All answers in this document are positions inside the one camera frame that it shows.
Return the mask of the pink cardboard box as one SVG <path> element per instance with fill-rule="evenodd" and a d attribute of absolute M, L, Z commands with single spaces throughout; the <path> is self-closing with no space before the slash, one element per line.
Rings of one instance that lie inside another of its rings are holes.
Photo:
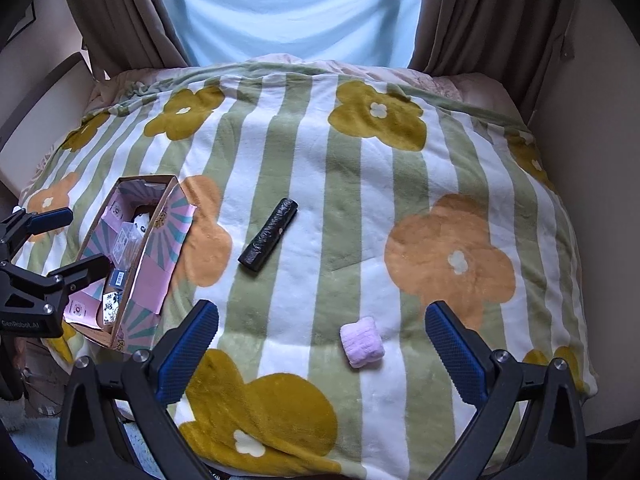
<path fill-rule="evenodd" d="M 78 255 L 104 255 L 108 272 L 70 295 L 64 321 L 103 348 L 151 348 L 195 211 L 171 174 L 118 179 Z"/>

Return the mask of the black white spotted sock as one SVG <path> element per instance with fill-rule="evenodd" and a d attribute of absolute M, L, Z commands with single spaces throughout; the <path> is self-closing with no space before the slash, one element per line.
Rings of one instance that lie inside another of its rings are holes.
<path fill-rule="evenodd" d="M 144 235 L 148 230 L 150 220 L 151 220 L 151 215 L 148 212 L 142 212 L 141 214 L 137 214 L 134 217 L 134 220 L 132 220 L 132 223 L 134 224 L 134 227 L 137 229 L 137 231 L 141 235 Z"/>

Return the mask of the black garbage bag roll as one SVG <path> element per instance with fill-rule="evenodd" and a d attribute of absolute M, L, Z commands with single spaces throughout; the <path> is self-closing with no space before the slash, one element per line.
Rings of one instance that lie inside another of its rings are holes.
<path fill-rule="evenodd" d="M 239 264 L 250 272 L 262 270 L 297 214 L 297 209 L 298 203 L 295 200 L 282 198 L 239 256 Z"/>

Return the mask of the pink fluffy towel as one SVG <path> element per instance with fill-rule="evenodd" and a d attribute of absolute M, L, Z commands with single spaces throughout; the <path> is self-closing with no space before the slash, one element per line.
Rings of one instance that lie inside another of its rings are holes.
<path fill-rule="evenodd" d="M 340 339 L 347 362 L 355 370 L 381 361 L 385 356 L 381 334 L 370 316 L 344 324 L 340 328 Z"/>

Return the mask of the small blue white box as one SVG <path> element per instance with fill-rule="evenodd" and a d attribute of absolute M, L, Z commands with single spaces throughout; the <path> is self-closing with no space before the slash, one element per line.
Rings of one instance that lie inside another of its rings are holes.
<path fill-rule="evenodd" d="M 127 272 L 125 270 L 113 269 L 106 280 L 106 287 L 113 290 L 124 290 L 126 287 Z"/>

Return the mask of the floral tissue pack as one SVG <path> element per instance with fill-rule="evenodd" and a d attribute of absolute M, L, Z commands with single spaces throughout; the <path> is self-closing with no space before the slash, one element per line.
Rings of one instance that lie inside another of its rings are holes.
<path fill-rule="evenodd" d="M 122 292 L 113 290 L 102 296 L 102 325 L 112 328 L 117 320 Z"/>

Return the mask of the clear plastic case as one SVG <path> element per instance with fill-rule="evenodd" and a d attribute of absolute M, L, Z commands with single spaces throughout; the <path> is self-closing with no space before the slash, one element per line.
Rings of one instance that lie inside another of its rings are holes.
<path fill-rule="evenodd" d="M 144 235 L 141 235 L 132 222 L 124 222 L 111 249 L 112 263 L 116 269 L 128 270 L 136 260 L 138 249 Z"/>

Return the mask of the white headboard panel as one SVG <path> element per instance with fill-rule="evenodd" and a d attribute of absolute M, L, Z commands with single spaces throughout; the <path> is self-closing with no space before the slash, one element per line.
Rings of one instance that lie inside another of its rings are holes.
<path fill-rule="evenodd" d="M 15 196 L 51 145 L 77 128 L 94 79 L 85 58 L 70 55 L 18 103 L 1 125 L 1 183 Z"/>

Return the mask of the left brown curtain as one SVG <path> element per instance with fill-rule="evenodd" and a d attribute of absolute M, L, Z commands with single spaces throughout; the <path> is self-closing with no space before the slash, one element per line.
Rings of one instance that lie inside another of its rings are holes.
<path fill-rule="evenodd" d="M 163 0 L 66 0 L 92 65 L 110 76 L 189 65 Z"/>

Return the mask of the brown curtain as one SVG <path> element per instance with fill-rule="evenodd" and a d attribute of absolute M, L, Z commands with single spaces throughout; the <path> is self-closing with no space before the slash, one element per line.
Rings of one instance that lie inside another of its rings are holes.
<path fill-rule="evenodd" d="M 422 0 L 410 68 L 498 80 L 522 118 L 554 81 L 576 0 Z"/>
<path fill-rule="evenodd" d="M 110 76 L 189 65 L 163 0 L 66 0 L 92 65 Z"/>

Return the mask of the striped floral blanket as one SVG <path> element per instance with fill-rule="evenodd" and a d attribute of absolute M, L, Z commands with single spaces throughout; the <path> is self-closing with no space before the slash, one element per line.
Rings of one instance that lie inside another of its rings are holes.
<path fill-rule="evenodd" d="M 32 238 L 36 272 L 79 254 L 122 177 L 171 174 L 196 207 L 153 344 L 195 301 L 220 329 L 170 408 L 193 451 L 249 474 L 423 479 L 472 410 L 424 330 L 442 300 L 494 348 L 570 366 L 597 392 L 570 219 L 526 125 L 403 84 L 256 70 L 167 80 L 85 113 L 22 189 L 73 223 Z M 239 264 L 282 200 L 297 214 L 257 273 Z M 381 361 L 340 328 L 370 316 Z"/>

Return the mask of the pink bed sheet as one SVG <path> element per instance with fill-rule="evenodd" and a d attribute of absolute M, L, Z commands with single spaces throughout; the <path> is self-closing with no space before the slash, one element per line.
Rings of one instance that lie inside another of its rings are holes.
<path fill-rule="evenodd" d="M 355 77 L 367 81 L 403 84 L 426 92 L 434 93 L 466 105 L 490 110 L 519 122 L 521 114 L 509 93 L 499 81 L 479 73 L 457 76 L 436 76 L 410 70 L 410 68 L 389 68 L 382 66 L 362 66 L 338 61 L 308 61 L 290 54 L 268 54 L 250 58 L 244 62 L 222 63 L 211 66 L 186 68 L 142 68 L 127 70 L 111 79 L 97 82 L 90 94 L 85 112 L 109 107 L 122 99 L 127 99 L 138 89 L 145 90 L 153 84 L 167 80 L 172 84 L 176 80 L 198 77 L 216 77 L 224 73 L 256 72 L 256 70 L 304 70 L 305 72 L 328 72 L 337 75 Z"/>

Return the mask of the light blue window sheet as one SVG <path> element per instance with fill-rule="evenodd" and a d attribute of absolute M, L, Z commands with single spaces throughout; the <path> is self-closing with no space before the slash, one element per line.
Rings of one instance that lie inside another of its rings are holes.
<path fill-rule="evenodd" d="M 409 64 L 422 0 L 163 0 L 193 65 L 271 53 Z"/>

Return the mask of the right brown curtain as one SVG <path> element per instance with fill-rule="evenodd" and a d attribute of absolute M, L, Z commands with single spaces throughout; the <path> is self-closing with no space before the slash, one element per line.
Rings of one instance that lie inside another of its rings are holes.
<path fill-rule="evenodd" d="M 410 68 L 498 80 L 522 118 L 554 81 L 576 0 L 422 0 Z"/>

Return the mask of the framed wall picture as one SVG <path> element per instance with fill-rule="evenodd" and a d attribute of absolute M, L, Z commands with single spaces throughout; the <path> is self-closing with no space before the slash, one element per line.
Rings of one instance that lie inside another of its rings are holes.
<path fill-rule="evenodd" d="M 35 23 L 36 19 L 37 19 L 37 15 L 36 15 L 35 3 L 32 1 L 31 3 L 29 3 L 28 7 L 26 8 L 24 15 L 17 21 L 16 25 L 14 26 L 14 29 L 12 29 L 11 32 L 9 33 L 8 38 L 6 38 L 6 41 L 4 42 L 4 45 L 6 46 L 10 42 L 12 42 L 17 36 L 20 36 L 21 33 L 24 32 L 26 28 L 29 28 L 29 26 L 32 26 L 32 24 Z"/>

